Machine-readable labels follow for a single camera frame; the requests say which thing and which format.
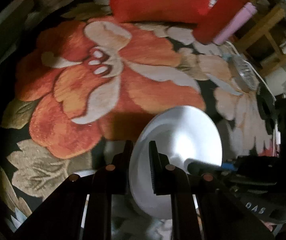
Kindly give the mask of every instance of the floor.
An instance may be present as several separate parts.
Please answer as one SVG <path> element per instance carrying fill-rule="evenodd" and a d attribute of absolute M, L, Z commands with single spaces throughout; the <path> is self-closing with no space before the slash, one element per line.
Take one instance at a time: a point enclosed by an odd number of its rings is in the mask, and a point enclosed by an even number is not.
<path fill-rule="evenodd" d="M 76 0 L 25 37 L 0 103 L 0 197 L 13 231 L 70 174 L 111 162 L 124 140 L 135 141 L 173 106 L 211 117 L 223 160 L 267 154 L 271 136 L 255 92 L 243 92 L 229 71 L 231 49 L 205 46 L 191 32 L 182 24 L 118 24 L 108 0 Z M 171 220 L 115 196 L 112 232 L 113 239 L 170 239 Z"/>

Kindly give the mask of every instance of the pink object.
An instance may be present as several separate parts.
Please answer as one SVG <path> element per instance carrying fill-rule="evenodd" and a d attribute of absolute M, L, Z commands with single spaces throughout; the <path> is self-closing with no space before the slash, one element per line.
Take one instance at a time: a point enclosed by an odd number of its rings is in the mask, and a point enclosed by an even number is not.
<path fill-rule="evenodd" d="M 222 45 L 229 37 L 231 37 L 239 28 L 241 28 L 251 17 L 256 14 L 256 7 L 248 2 L 234 16 L 229 24 L 213 39 L 217 45 Z"/>

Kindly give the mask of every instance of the white plate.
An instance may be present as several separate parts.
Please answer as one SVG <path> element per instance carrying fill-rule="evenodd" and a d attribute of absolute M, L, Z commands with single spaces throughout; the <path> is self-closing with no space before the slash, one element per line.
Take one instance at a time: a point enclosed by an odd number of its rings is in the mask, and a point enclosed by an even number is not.
<path fill-rule="evenodd" d="M 148 144 L 155 140 L 158 152 L 170 164 L 187 172 L 194 160 L 221 166 L 222 145 L 213 121 L 198 108 L 176 106 L 155 116 L 144 128 L 133 149 L 130 189 L 137 205 L 159 219 L 171 219 L 171 197 L 156 196 L 152 189 Z"/>

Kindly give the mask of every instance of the screw head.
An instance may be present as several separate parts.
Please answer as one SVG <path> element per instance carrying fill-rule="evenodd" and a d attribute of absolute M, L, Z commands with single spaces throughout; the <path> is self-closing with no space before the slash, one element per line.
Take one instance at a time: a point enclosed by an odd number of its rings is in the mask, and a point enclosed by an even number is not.
<path fill-rule="evenodd" d="M 166 165 L 165 168 L 166 168 L 168 171 L 174 171 L 174 170 L 175 170 L 175 166 L 172 165 L 172 164 Z"/>
<path fill-rule="evenodd" d="M 202 177 L 206 181 L 212 181 L 213 180 L 213 175 L 210 173 L 205 173 Z"/>
<path fill-rule="evenodd" d="M 77 175 L 77 174 L 71 174 L 70 176 L 68 176 L 68 179 L 70 180 L 70 181 L 77 181 L 78 179 L 79 179 L 79 175 Z"/>
<path fill-rule="evenodd" d="M 106 169 L 107 171 L 114 171 L 114 170 L 115 170 L 115 166 L 114 166 L 113 164 L 109 164 L 109 165 L 107 165 L 107 166 L 105 167 L 105 169 Z"/>

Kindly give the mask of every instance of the red pillow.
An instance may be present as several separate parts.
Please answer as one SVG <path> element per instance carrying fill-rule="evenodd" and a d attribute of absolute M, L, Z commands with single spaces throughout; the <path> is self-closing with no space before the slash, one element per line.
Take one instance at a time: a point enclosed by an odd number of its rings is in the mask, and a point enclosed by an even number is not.
<path fill-rule="evenodd" d="M 210 0 L 110 0 L 119 22 L 164 21 L 198 23 Z"/>

